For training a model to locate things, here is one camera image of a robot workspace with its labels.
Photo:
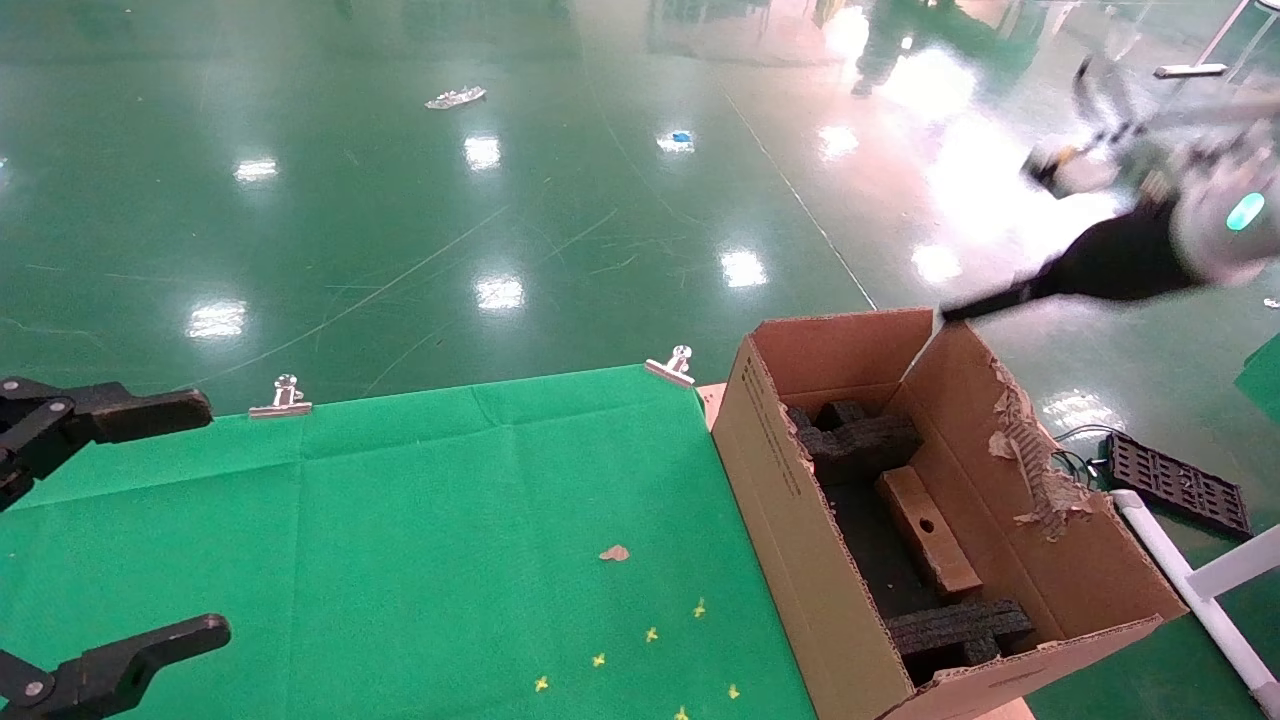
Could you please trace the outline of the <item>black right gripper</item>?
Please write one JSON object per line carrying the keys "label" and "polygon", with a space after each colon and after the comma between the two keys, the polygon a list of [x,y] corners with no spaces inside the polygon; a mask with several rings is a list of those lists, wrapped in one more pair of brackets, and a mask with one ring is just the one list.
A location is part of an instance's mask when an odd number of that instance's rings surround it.
{"label": "black right gripper", "polygon": [[1174,205],[1140,205],[1084,229],[1037,275],[1009,287],[942,307],[946,323],[995,315],[1053,296],[1105,301],[1146,301],[1201,287],[1181,260],[1172,237]]}

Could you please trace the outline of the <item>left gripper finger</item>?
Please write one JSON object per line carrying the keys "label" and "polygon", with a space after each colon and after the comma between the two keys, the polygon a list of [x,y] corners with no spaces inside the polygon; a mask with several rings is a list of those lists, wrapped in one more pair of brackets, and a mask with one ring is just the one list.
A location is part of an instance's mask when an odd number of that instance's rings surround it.
{"label": "left gripper finger", "polygon": [[136,396],[119,382],[60,388],[23,377],[1,387],[1,510],[87,445],[119,445],[212,423],[198,389]]}
{"label": "left gripper finger", "polygon": [[154,676],[230,642],[229,621],[205,614],[86,650],[46,671],[1,652],[3,719],[106,719],[136,708]]}

